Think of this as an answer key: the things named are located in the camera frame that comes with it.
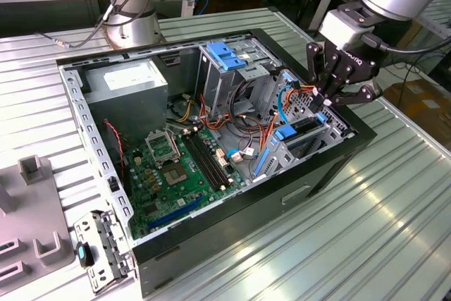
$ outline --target blue plastic tab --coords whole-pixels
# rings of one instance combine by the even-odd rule
[[[324,115],[324,113],[317,113],[316,117],[318,118],[320,123],[326,123],[327,122],[327,117]]]
[[[276,137],[281,141],[287,137],[291,137],[296,134],[296,130],[291,125],[279,127],[276,131]]]
[[[283,75],[283,77],[284,77],[288,82],[295,81],[295,80],[292,78],[292,76],[289,75],[289,74],[286,73],[286,72],[282,72],[282,75]]]
[[[83,247],[78,248],[78,257],[83,259],[85,257],[85,249]]]
[[[223,42],[212,42],[206,47],[225,70],[236,70],[247,66],[246,62],[238,58],[233,50]]]
[[[254,176],[257,176],[257,174],[260,172],[261,167],[263,166],[266,158],[268,157],[269,154],[269,149],[265,149],[265,152],[263,153],[263,155],[261,156],[261,160],[259,162],[259,165],[257,166],[257,168],[254,171]]]

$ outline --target cable connector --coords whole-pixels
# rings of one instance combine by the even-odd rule
[[[108,6],[107,10],[105,11],[105,14],[104,14],[104,17],[102,18],[102,20],[107,21],[108,17],[113,12],[113,10],[114,10],[114,6],[112,4],[110,4],[110,6]]]
[[[68,42],[65,42],[64,40],[56,38],[51,38],[51,40],[58,46],[64,47],[65,49],[73,49],[73,45],[69,44]]]
[[[361,35],[360,40],[374,49],[380,49],[386,51],[388,44],[386,44],[381,38],[375,36],[372,33],[364,33]]]

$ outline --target side panel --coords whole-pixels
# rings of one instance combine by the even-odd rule
[[[250,204],[175,247],[142,262],[139,265],[142,296],[145,297],[171,282],[192,267],[297,206],[308,198],[309,193],[319,192],[325,187],[324,183],[327,183],[323,178],[333,178],[354,153],[356,152],[334,159],[283,188],[274,187],[275,192],[258,202]],[[148,245],[158,247],[158,242],[159,239],[156,238],[150,240]]]

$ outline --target red wire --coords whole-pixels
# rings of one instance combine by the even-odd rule
[[[106,122],[106,121],[105,121],[105,125],[107,125],[108,127],[110,127],[110,128],[113,130],[114,135],[116,136],[116,139],[117,139],[117,141],[118,141],[118,144],[119,144],[119,153],[120,153],[120,155],[121,155],[121,177],[122,177],[122,181],[124,181],[124,166],[125,166],[125,164],[124,164],[124,152],[123,152],[123,150],[122,150],[122,142],[121,142],[121,138],[119,137],[119,133],[118,133],[118,131],[113,127],[113,125],[111,125],[110,123],[108,123],[108,122]]]

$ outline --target metal workbench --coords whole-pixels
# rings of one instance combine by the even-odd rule
[[[261,27],[305,65],[307,36],[268,9],[161,21],[177,39]],[[69,42],[91,30],[60,32]],[[66,52],[40,37],[0,39],[0,166],[30,154],[51,160],[72,225],[103,209],[54,59],[109,49],[101,33]],[[439,300],[451,287],[451,163],[386,101],[354,107],[377,138],[319,195],[151,295],[151,300]],[[84,270],[69,266],[3,301],[90,300]],[[100,298],[137,300],[132,279]]]

